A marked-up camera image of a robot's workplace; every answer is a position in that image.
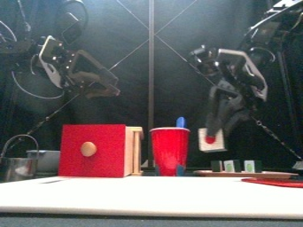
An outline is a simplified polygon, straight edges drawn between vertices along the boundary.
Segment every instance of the metal pole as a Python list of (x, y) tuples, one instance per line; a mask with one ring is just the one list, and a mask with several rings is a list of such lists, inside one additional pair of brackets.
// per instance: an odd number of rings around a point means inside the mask
[[(154, 2), (149, 0), (149, 96), (148, 96), (148, 135), (149, 130), (153, 128), (153, 57), (154, 57)], [(152, 141), (148, 140), (148, 168), (152, 168)]]

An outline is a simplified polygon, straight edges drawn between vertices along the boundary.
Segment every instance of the metal bowl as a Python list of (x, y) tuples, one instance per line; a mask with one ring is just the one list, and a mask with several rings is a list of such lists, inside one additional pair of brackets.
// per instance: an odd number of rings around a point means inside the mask
[[(36, 157), (36, 150), (26, 151), (26, 158)], [(60, 151), (38, 150), (36, 165), (37, 175), (56, 175), (58, 167)]]

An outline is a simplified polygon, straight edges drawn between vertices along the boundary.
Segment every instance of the wooden tray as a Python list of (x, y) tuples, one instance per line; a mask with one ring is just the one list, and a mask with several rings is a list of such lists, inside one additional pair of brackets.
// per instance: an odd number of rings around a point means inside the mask
[(197, 176), (209, 176), (209, 177), (257, 177), (257, 178), (278, 178), (289, 179), (290, 176), (297, 176), (294, 173), (282, 173), (282, 172), (270, 172), (262, 171), (261, 173), (229, 173), (229, 172), (213, 172), (212, 170), (196, 170), (193, 172)]

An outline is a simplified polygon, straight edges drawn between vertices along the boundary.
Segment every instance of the silver pot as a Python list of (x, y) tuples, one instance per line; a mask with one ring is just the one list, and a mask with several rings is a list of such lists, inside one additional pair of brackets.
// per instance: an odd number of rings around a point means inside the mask
[[(26, 151), (26, 158), (36, 157), (36, 150)], [(60, 151), (40, 150), (36, 166), (37, 175), (56, 175), (58, 166)]]
[(34, 158), (5, 157), (6, 147), (17, 137), (29, 137), (34, 141), (36, 150), (38, 151), (38, 145), (36, 140), (26, 134), (16, 135), (5, 142), (4, 150), (0, 156), (0, 181), (2, 182), (28, 180), (33, 179), (36, 176), (38, 152), (36, 153)]

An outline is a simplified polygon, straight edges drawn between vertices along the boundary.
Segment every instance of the white object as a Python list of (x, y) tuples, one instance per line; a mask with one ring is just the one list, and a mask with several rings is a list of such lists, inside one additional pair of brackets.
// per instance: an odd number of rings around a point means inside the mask
[(204, 141), (205, 128), (198, 129), (198, 150), (204, 153), (224, 152), (224, 136), (222, 131), (218, 130), (214, 135), (214, 141), (212, 144), (206, 144)]
[[(34, 192), (25, 196), (22, 192)], [(49, 177), (0, 184), (1, 213), (301, 219), (301, 188), (240, 177)]]

